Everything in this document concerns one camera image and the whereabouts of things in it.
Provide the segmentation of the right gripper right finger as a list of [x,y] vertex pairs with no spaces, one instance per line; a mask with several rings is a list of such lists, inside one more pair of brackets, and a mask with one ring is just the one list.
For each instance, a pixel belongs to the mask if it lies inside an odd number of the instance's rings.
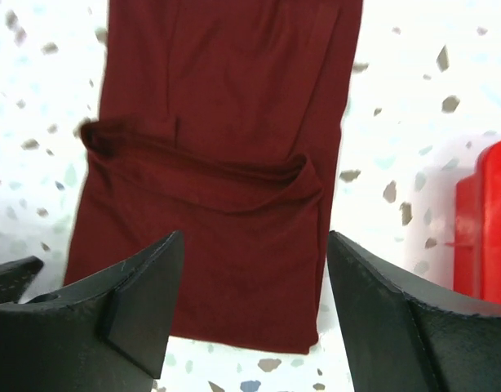
[[327,264],[356,391],[501,392],[501,305],[420,278],[335,231]]

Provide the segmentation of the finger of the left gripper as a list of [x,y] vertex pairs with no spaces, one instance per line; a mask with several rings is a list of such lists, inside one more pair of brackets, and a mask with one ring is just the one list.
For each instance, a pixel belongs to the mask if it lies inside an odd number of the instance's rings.
[[17,303],[43,266],[36,256],[0,264],[0,304]]

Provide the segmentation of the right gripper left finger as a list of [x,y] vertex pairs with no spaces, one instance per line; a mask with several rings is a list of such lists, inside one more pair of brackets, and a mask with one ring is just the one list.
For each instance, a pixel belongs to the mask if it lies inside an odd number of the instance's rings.
[[0,304],[0,391],[151,390],[183,263],[174,232],[76,283]]

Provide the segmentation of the maroon t shirt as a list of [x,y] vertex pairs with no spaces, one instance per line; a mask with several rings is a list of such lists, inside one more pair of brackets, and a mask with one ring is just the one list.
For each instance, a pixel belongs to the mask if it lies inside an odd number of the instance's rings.
[[317,343],[359,1],[112,1],[64,281],[184,236],[171,332]]

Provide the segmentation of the red plastic bin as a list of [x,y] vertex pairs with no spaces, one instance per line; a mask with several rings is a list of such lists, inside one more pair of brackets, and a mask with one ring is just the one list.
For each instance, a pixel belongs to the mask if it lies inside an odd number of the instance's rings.
[[501,305],[501,141],[455,188],[454,290]]

